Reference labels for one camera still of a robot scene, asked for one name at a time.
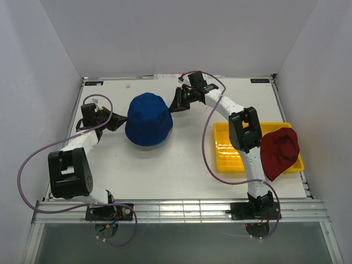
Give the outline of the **blue hat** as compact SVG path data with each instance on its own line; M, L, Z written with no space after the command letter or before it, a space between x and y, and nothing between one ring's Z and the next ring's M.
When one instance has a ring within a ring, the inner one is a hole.
M132 143L143 147L159 145L172 129L173 119L162 97L146 92L131 101L125 134Z

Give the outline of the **teal bucket hat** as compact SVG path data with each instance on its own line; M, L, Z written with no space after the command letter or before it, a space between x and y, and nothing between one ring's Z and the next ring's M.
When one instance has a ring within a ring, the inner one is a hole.
M168 138L165 138L163 141L161 141L160 143L157 143L155 145L151 145L149 146L150 149L154 149L154 148L158 148L163 146L166 142L168 141Z

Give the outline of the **dark red hat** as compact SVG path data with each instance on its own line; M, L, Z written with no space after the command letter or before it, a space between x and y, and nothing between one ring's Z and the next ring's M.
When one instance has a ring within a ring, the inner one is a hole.
M261 139L260 157L265 176L274 181L299 157L298 136L292 128L280 128Z

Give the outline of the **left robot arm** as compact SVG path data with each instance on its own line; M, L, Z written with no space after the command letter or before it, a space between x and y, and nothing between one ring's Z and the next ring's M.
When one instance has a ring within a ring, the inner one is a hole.
M105 129L116 131L128 118L95 103L82 105L81 114L76 137L66 147L48 155L51 193L57 199L88 204L89 212L98 219L121 219L122 206L114 204L111 192L94 186L87 154L99 143Z

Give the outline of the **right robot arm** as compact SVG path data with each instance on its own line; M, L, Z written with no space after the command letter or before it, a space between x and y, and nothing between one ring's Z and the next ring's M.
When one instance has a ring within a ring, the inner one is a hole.
M204 71L189 71L179 77L182 83L175 91L169 112L190 109L193 102L201 102L218 112L228 121L228 137L232 147L238 152L244 165L248 202L244 206L254 218L262 218L274 205L274 190L266 182L260 158L262 131L257 111L254 107L243 107L227 96L226 86L219 81L208 84Z

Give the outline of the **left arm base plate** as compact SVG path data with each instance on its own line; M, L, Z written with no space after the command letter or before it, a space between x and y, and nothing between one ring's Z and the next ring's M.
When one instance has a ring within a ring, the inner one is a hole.
M131 221L133 212L126 206L105 206L87 208L85 213L86 221Z

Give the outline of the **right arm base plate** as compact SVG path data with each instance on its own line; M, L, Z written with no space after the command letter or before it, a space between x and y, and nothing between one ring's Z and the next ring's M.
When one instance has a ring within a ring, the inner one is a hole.
M232 220L281 219L279 203L275 201L233 202L225 213Z

